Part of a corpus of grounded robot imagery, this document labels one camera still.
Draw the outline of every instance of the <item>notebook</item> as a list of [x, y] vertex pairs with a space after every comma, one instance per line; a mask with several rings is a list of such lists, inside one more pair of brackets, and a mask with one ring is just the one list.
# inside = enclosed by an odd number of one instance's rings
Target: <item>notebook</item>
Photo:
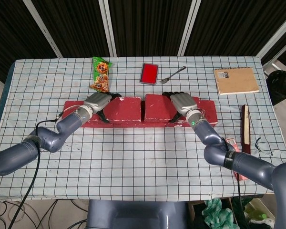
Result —
[[214, 75], [219, 94], [240, 94], [259, 91], [252, 68], [215, 69]]

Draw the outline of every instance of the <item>grid tablecloth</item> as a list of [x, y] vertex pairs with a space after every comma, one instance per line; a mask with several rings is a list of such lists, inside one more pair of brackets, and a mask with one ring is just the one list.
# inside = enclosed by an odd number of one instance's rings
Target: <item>grid tablecloth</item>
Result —
[[[223, 137], [240, 145], [240, 107], [250, 110], [252, 155], [274, 165], [286, 162], [286, 146], [274, 113], [260, 59], [257, 57], [119, 57], [112, 62], [109, 85], [122, 96], [183, 91], [213, 100]], [[159, 65], [158, 79], [181, 66], [186, 70], [166, 84], [140, 84], [143, 62]], [[214, 68], [253, 68], [258, 93], [219, 95]], [[0, 123], [0, 151], [19, 143], [45, 119], [54, 119], [65, 101], [94, 93], [92, 58], [16, 61]], [[54, 130], [53, 124], [46, 124]], [[259, 150], [255, 147], [258, 141]], [[204, 145], [190, 127], [79, 128], [56, 153], [41, 152], [30, 198], [186, 201], [237, 195], [230, 170], [208, 164]], [[25, 194], [37, 161], [0, 177], [0, 200]], [[241, 181], [246, 195], [271, 192], [251, 180]]]

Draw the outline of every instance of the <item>black trash bin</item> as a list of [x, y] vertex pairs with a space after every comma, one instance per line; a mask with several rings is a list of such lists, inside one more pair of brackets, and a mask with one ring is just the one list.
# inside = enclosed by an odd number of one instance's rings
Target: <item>black trash bin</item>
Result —
[[266, 79], [266, 83], [273, 106], [286, 99], [285, 71], [277, 70], [272, 72]]

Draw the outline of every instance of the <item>floor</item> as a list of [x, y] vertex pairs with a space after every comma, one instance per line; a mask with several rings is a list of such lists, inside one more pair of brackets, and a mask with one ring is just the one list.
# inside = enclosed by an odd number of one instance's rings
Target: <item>floor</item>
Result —
[[[279, 66], [284, 70], [283, 66], [276, 62], [276, 67]], [[269, 66], [266, 69], [266, 73], [270, 74], [272, 71], [276, 70], [276, 67]], [[3, 87], [0, 85], [0, 96], [2, 93]], [[282, 133], [286, 142], [286, 100], [274, 106], [276, 116], [279, 120], [280, 126], [282, 128]], [[276, 215], [276, 201], [274, 195], [265, 195], [262, 199], [262, 202], [269, 208], [269, 210]], [[35, 229], [35, 225], [31, 222], [29, 217], [31, 217], [32, 221], [37, 225], [44, 215], [44, 213], [50, 208], [50, 206], [54, 203], [55, 200], [29, 200], [26, 201], [23, 211], [19, 213], [17, 218], [17, 222], [14, 224], [13, 229]], [[84, 210], [88, 208], [87, 200], [74, 200], [74, 203], [81, 207]], [[51, 208], [50, 214], [47, 214], [45, 218], [42, 220], [41, 225], [38, 228], [41, 229], [63, 229], [68, 228], [70, 225], [87, 218], [87, 213], [79, 209], [75, 206], [70, 200], [58, 200], [54, 208]], [[2, 214], [5, 210], [5, 205], [0, 204], [0, 214]], [[7, 203], [6, 213], [1, 217], [7, 224], [10, 224], [10, 218], [13, 217], [16, 211], [16, 207], [10, 203]], [[83, 223], [79, 228], [83, 229], [85, 224]], [[4, 229], [4, 224], [0, 221], [0, 229]]]

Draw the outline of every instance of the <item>brown notebook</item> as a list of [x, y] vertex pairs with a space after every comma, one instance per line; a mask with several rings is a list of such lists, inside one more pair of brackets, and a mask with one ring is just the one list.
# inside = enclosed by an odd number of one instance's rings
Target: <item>brown notebook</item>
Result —
[[214, 70], [219, 94], [258, 92], [252, 68], [223, 68]]

